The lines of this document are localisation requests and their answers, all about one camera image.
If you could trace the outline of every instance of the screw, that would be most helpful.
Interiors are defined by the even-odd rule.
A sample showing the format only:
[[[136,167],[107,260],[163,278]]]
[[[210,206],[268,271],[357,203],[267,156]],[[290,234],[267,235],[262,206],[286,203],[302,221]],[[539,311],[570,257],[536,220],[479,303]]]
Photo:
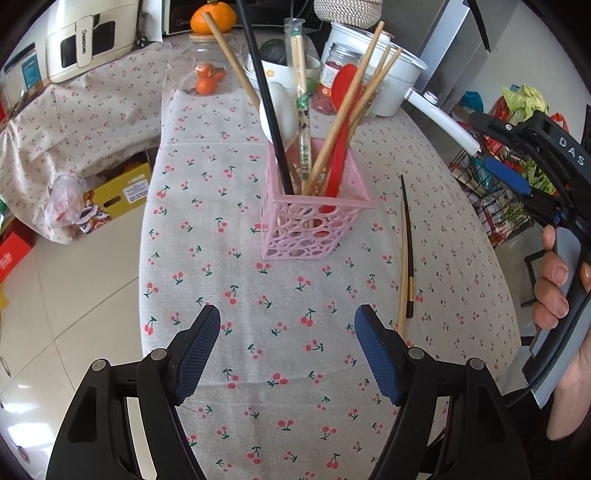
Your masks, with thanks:
[[[162,360],[166,357],[166,350],[164,348],[157,348],[150,354],[152,360]]]
[[[410,358],[414,358],[415,360],[420,360],[425,356],[425,352],[423,352],[420,348],[413,347],[408,351],[408,356],[410,356]]]
[[[484,362],[479,358],[470,358],[469,363],[474,370],[482,370],[484,368]]]
[[[99,360],[95,360],[94,362],[92,362],[92,369],[95,372],[100,372],[106,366],[107,366],[107,362],[105,362],[102,358],[99,359]]]

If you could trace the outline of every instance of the black microwave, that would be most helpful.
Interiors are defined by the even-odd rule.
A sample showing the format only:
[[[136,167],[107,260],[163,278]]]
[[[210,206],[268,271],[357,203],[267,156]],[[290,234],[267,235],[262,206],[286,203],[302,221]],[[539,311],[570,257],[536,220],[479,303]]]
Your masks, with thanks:
[[[235,0],[225,0],[235,8]],[[207,0],[163,0],[162,17],[165,35],[190,31],[191,17]],[[291,16],[290,0],[245,0],[248,18],[255,27],[283,27],[283,20]],[[306,29],[318,30],[322,22],[314,13],[314,0],[294,0],[294,15],[306,20]]]

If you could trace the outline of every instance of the red box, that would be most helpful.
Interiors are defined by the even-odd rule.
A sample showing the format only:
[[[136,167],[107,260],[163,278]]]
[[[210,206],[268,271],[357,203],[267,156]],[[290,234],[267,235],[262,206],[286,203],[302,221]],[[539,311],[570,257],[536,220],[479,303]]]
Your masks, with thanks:
[[[35,232],[29,227],[13,220],[0,240],[0,282],[33,249]]]

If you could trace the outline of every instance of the pink plastic basket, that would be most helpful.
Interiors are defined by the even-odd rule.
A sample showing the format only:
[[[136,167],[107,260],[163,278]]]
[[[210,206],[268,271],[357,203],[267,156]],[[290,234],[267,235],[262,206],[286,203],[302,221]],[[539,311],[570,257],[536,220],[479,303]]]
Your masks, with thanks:
[[[324,139],[312,139],[312,158]],[[334,206],[322,213],[322,206]],[[347,151],[338,198],[285,195],[279,180],[273,146],[268,144],[267,178],[261,206],[262,257],[270,259],[323,258],[332,252],[361,212],[374,209],[351,150]]]

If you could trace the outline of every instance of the hand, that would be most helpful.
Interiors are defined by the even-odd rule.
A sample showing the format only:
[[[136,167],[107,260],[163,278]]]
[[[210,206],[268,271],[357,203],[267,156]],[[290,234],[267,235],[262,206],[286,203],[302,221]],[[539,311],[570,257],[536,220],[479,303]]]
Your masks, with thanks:
[[[558,287],[568,279],[566,264],[552,250],[556,241],[556,230],[544,228],[544,248],[548,250],[542,259],[542,278],[535,283],[535,297],[538,300],[532,315],[536,325],[552,329],[559,319],[569,312],[569,304]],[[583,264],[581,280],[587,293],[591,290],[591,267]],[[581,424],[591,406],[591,330],[566,373],[554,390],[554,404],[548,422],[548,438],[557,440],[573,433]]]

